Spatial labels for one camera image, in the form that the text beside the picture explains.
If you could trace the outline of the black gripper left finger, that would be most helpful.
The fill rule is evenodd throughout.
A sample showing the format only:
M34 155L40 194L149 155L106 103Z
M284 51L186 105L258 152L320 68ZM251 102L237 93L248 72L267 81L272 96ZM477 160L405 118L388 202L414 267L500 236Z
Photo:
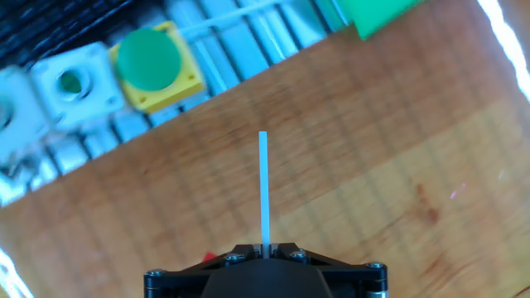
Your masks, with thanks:
M239 244L220 255L207 255L203 262L181 271L153 269L144 274L145 298L200 298L209 278L226 267L262 256L262 244Z

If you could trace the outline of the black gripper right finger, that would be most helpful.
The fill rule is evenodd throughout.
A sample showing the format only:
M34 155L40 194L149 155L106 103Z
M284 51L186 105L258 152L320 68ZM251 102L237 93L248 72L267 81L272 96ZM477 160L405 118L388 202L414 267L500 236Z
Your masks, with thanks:
M299 248L295 243L274 243L269 250L270 258L315 269L322 275L321 283L327 286L333 298L388 298L388 267L384 263L352 265Z

